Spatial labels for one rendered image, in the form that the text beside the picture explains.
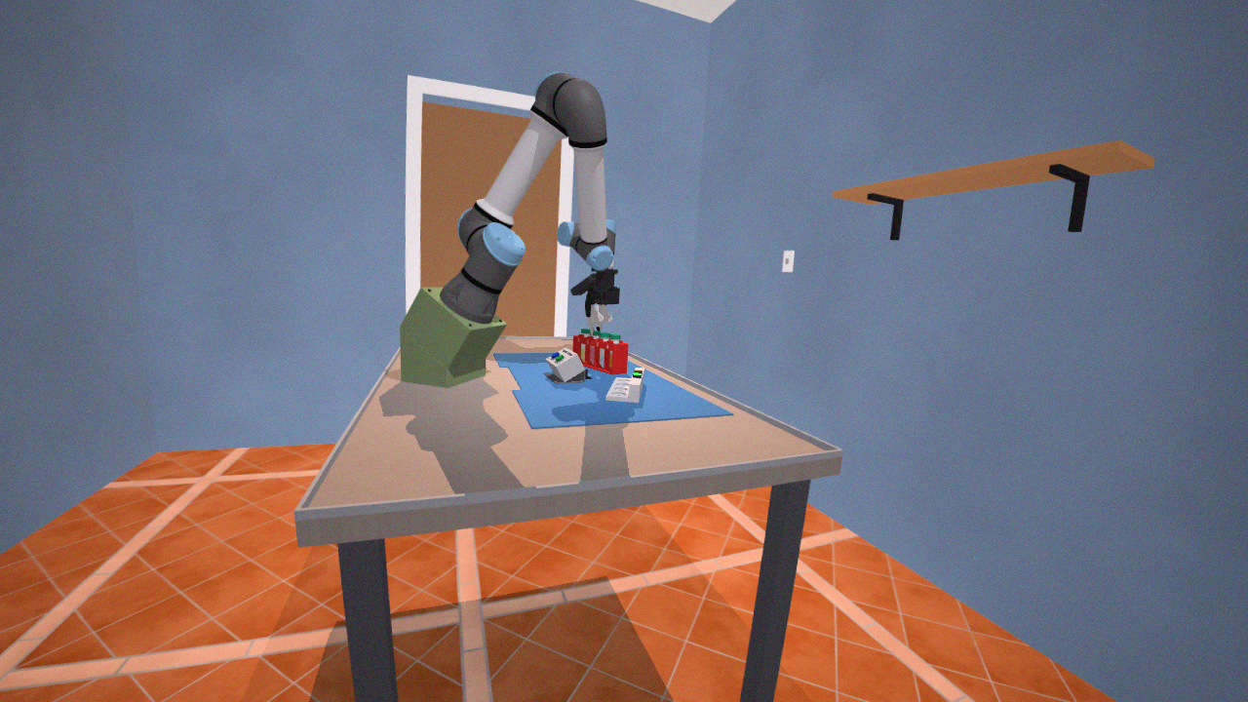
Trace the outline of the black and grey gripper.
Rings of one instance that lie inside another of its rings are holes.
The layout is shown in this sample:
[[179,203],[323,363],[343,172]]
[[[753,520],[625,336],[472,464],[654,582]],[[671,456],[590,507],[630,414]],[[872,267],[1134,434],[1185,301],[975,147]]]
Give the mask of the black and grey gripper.
[[618,270],[598,271],[592,269],[592,271],[597,272],[597,284],[592,284],[587,292],[585,312],[590,336],[594,336],[594,324],[597,324],[597,332],[602,332],[603,324],[612,324],[612,315],[607,314],[607,305],[619,305],[620,289],[614,286],[614,274],[618,274]]

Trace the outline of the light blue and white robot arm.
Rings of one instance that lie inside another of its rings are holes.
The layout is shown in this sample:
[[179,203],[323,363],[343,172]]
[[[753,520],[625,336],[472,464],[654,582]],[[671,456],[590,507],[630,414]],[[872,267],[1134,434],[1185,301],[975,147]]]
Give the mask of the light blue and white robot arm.
[[567,145],[573,147],[580,224],[562,222],[559,245],[573,246],[598,271],[614,266],[617,227],[605,211],[607,120],[602,95],[597,86],[570,74],[547,74],[535,84],[529,114],[525,132],[485,199],[477,200],[456,224],[470,256],[461,274],[443,286],[441,300],[472,324],[490,324],[502,290],[525,256],[525,244],[510,230],[512,216],[559,139],[567,137]]

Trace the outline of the blue flat mat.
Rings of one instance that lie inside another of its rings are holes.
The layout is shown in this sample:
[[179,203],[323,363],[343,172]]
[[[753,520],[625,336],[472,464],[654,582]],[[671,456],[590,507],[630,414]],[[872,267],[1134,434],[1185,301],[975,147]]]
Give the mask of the blue flat mat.
[[530,428],[557,428],[587,425],[617,425],[658,418],[699,418],[734,416],[730,410],[709,403],[703,397],[674,385],[669,378],[643,368],[640,403],[607,401],[612,381],[631,378],[636,363],[626,363],[626,373],[607,373],[593,368],[583,383],[557,385],[547,357],[553,353],[493,353],[500,368],[509,368],[520,390],[512,390]]

